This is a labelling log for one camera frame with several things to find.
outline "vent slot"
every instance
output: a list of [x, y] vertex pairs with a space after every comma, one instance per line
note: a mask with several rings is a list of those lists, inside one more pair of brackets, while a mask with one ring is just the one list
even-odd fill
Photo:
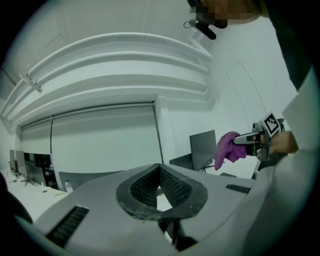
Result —
[[75, 206], [47, 235], [47, 238], [56, 245], [64, 247], [88, 212], [88, 208]]
[[238, 185], [233, 185], [233, 184], [227, 185], [226, 188], [230, 189], [230, 190], [238, 191], [238, 192], [241, 192], [241, 193], [245, 193], [245, 194], [248, 194], [250, 189], [251, 189], [249, 187], [238, 186]]

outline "hand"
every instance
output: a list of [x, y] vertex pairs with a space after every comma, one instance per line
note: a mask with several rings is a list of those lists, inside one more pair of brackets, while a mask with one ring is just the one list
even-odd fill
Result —
[[[264, 135], [261, 135], [260, 142], [262, 144], [265, 143]], [[297, 142], [291, 131], [278, 132], [276, 135], [274, 135], [271, 138], [269, 154], [270, 155], [275, 153], [291, 154], [291, 153], [297, 152], [298, 149], [299, 148], [298, 148]]]

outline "cable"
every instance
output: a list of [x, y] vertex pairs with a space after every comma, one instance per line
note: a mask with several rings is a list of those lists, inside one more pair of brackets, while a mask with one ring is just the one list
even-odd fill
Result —
[[52, 126], [54, 121], [51, 121], [51, 130], [50, 130], [50, 153], [52, 154]]
[[185, 29], [190, 29], [192, 26], [190, 26], [190, 23], [189, 23], [189, 26], [186, 26], [186, 23], [189, 23], [189, 21], [186, 21], [185, 23], [183, 23], [183, 27]]

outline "black grille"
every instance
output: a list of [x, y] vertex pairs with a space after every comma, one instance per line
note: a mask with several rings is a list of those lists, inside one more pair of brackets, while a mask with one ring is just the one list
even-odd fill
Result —
[[47, 235], [47, 238], [56, 245], [64, 247], [88, 212], [87, 208], [75, 206]]
[[160, 187], [172, 207], [177, 207], [184, 203], [192, 193], [190, 185], [163, 169], [160, 171]]
[[159, 172], [157, 169], [138, 179], [132, 184], [132, 196], [147, 206], [157, 208], [157, 189], [159, 187]]
[[238, 186], [238, 185], [233, 185], [233, 184], [227, 185], [226, 188], [230, 189], [230, 190], [238, 191], [238, 192], [241, 192], [241, 193], [245, 193], [245, 194], [248, 194], [250, 189], [251, 189], [249, 187]]

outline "white wall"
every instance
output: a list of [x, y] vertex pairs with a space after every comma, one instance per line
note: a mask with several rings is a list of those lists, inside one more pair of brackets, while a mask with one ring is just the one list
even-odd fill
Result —
[[162, 162], [152, 106], [55, 119], [51, 143], [59, 188], [59, 172], [107, 173]]
[[[248, 24], [230, 25], [217, 34], [217, 40], [209, 49], [215, 58], [213, 76], [219, 80], [222, 73], [226, 73], [248, 124], [270, 111], [282, 118], [282, 111], [297, 92], [271, 21], [261, 17]], [[224, 90], [222, 86], [211, 85], [218, 94]]]
[[162, 148], [163, 163], [169, 164], [171, 159], [177, 157], [174, 130], [171, 123], [171, 115], [167, 98], [160, 95], [155, 99], [155, 114], [158, 125], [159, 139]]
[[205, 102], [168, 100], [176, 157], [191, 153], [189, 136], [214, 130], [215, 117]]
[[50, 134], [51, 121], [23, 129], [20, 139], [21, 150], [26, 153], [50, 155]]
[[[5, 101], [0, 98], [0, 110], [3, 108]], [[9, 150], [15, 149], [14, 136], [11, 135], [11, 131], [8, 131], [0, 120], [0, 170], [8, 168], [8, 162], [10, 162]]]

